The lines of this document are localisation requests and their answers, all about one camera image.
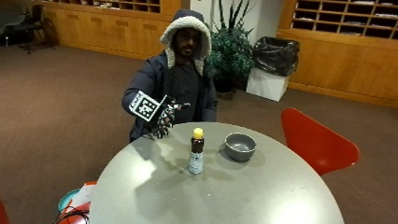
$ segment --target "beard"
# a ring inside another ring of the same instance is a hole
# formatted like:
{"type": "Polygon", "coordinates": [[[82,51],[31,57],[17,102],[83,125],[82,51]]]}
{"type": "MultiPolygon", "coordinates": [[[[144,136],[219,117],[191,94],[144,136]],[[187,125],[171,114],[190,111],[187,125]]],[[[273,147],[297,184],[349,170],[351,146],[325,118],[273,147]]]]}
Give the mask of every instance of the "beard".
{"type": "Polygon", "coordinates": [[[196,50],[194,49],[194,47],[180,47],[178,50],[178,54],[182,57],[191,58],[192,55],[195,54],[195,51],[196,50]]]}

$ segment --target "table surface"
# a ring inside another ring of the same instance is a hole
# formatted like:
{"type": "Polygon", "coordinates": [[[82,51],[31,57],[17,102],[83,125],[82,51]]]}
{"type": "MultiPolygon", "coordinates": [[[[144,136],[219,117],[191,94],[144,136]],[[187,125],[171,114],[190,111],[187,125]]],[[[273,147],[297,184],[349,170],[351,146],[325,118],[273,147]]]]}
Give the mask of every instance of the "table surface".
{"type": "Polygon", "coordinates": [[[90,223],[344,223],[332,192],[309,164],[273,138],[232,124],[176,125],[115,156],[94,190],[90,223]],[[188,172],[191,137],[204,130],[204,171],[188,172]],[[257,142],[255,156],[233,161],[229,133],[257,142]]]}

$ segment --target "dark jacket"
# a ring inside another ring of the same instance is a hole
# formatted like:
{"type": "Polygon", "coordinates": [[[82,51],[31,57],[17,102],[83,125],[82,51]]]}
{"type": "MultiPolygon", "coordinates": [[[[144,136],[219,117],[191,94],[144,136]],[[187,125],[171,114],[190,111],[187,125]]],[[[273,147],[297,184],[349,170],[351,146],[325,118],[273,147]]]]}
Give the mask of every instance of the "dark jacket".
{"type": "MultiPolygon", "coordinates": [[[[166,94],[171,95],[174,89],[174,74],[167,65],[166,53],[146,61],[142,70],[124,91],[123,106],[124,110],[131,115],[135,116],[135,114],[130,111],[128,106],[131,105],[139,91],[143,91],[159,102],[166,94]]],[[[216,121],[218,119],[219,99],[215,89],[214,74],[214,67],[208,63],[204,63],[203,77],[200,78],[202,89],[199,90],[199,104],[195,120],[192,121],[216,121]]],[[[136,118],[136,123],[131,132],[131,141],[147,133],[148,130],[146,129],[146,121],[142,118],[136,118]]]]}

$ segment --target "wooden cabinet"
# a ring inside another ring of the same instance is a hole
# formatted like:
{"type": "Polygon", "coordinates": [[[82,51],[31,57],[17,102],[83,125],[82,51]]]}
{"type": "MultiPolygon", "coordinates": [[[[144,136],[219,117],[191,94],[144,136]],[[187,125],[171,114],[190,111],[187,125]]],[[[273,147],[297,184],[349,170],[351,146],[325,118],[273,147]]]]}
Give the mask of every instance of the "wooden cabinet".
{"type": "Polygon", "coordinates": [[[115,50],[144,54],[143,35],[138,35],[143,28],[143,19],[120,16],[107,16],[108,47],[115,50]]]}
{"type": "Polygon", "coordinates": [[[300,42],[289,87],[398,107],[398,3],[285,0],[277,37],[300,42]]]}
{"type": "Polygon", "coordinates": [[[398,5],[393,0],[296,2],[295,29],[398,39],[397,25],[398,5]]]}
{"type": "Polygon", "coordinates": [[[58,33],[60,41],[82,43],[82,15],[79,11],[56,10],[58,33]]]}
{"type": "Polygon", "coordinates": [[[162,34],[190,0],[28,0],[44,5],[43,21],[62,45],[147,59],[162,53],[162,34]]]}

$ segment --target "round table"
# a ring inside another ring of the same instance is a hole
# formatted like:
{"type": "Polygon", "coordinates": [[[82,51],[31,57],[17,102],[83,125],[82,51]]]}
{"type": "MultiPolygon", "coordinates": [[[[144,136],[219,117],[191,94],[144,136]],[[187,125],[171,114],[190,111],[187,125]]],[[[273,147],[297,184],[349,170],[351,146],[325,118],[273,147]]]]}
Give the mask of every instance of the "round table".
{"type": "Polygon", "coordinates": [[[344,223],[332,192],[309,164],[273,138],[232,124],[176,125],[115,156],[92,194],[90,223],[344,223]],[[191,137],[204,130],[204,170],[188,172],[191,137]],[[224,153],[229,133],[257,142],[255,156],[224,153]]]}

